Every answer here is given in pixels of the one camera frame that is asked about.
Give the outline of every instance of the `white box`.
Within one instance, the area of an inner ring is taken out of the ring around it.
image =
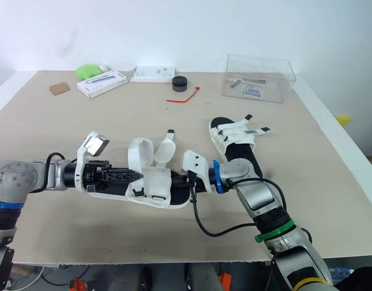
[[[116,70],[110,70],[77,83],[77,88],[90,99],[124,85],[128,78]]]
[[[174,77],[174,67],[140,66],[133,69],[131,82],[171,83]]]

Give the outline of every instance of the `blue ring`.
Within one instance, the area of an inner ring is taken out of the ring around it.
[[[0,202],[0,208],[5,209],[21,209],[23,208],[24,203],[5,203]]]
[[[217,192],[220,194],[223,194],[224,191],[222,190],[221,177],[220,177],[220,163],[214,159],[213,166],[214,166],[214,174],[216,175]]]

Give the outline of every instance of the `red wire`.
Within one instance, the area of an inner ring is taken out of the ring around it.
[[[167,99],[166,101],[167,102],[174,102],[174,103],[186,103],[187,101],[189,101],[195,94],[197,94],[198,90],[199,90],[199,87],[195,87],[196,90],[193,94],[191,94],[191,96],[189,98],[187,98],[186,100],[171,100],[171,99]]]

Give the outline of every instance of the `black cable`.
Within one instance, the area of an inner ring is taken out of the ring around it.
[[[81,273],[81,275],[78,276],[79,279],[81,279],[89,270],[91,266],[88,266],[86,267],[86,269]],[[48,279],[45,278],[45,276],[42,274],[41,275],[41,278],[46,282],[46,283],[49,283],[50,285],[53,285],[53,286],[68,286],[68,283],[63,283],[63,284],[58,284],[58,283],[53,283],[53,282],[50,282]]]
[[[240,229],[241,227],[247,227],[247,226],[255,226],[255,223],[243,223],[243,224],[239,224],[238,226],[233,226],[227,230],[224,230],[223,232],[219,232],[219,233],[211,233],[209,232],[201,223],[201,220],[199,219],[199,215],[198,215],[198,209],[197,209],[197,196],[196,196],[196,193],[194,191],[194,188],[191,187],[190,188],[190,192],[191,192],[191,197],[193,198],[193,208],[194,208],[194,216],[196,218],[196,221],[198,223],[198,226],[199,228],[205,233],[207,234],[208,236],[211,236],[213,238],[216,238],[217,236],[222,236],[222,235],[226,235],[228,232],[231,232],[233,230],[236,230],[236,229]]]
[[[268,272],[268,279],[267,279],[267,283],[265,285],[264,291],[268,291],[268,288],[269,288],[270,283],[271,283],[271,279],[272,279],[272,262],[273,262],[273,260],[274,260],[274,256],[271,259],[270,271]]]
[[[44,177],[43,177],[43,185],[41,188],[39,189],[36,189],[34,191],[31,191],[31,193],[39,193],[39,192],[42,192],[43,190],[46,189],[47,187],[47,182],[48,182],[48,170],[49,170],[49,167],[50,167],[50,162],[51,162],[51,159],[54,157],[54,156],[59,156],[61,159],[65,159],[65,157],[60,154],[60,153],[51,153],[49,154],[49,156],[47,157],[46,159],[46,163],[45,163],[45,171],[44,171]]]
[[[271,180],[268,180],[268,179],[264,179],[264,178],[245,178],[245,179],[241,179],[241,180],[237,180],[235,182],[232,182],[228,185],[228,188],[233,188],[233,186],[239,184],[239,183],[243,183],[243,182],[248,182],[248,181],[261,181],[261,182],[266,182],[266,183],[269,183],[271,184],[273,187],[276,188],[276,190],[278,190],[280,196],[281,196],[281,200],[282,200],[282,204],[283,204],[283,208],[284,210],[287,211],[287,204],[285,202],[285,197],[284,197],[284,194],[283,194],[283,191],[282,189],[279,187],[279,185],[277,185],[275,182],[271,181]]]
[[[307,229],[304,229],[303,227],[301,228],[308,236],[308,240],[313,243],[313,237],[311,236],[311,233],[307,230]]]

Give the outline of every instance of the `black puck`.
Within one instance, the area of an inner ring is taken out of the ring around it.
[[[183,76],[177,76],[173,78],[173,90],[175,92],[183,92],[187,89],[187,78]]]

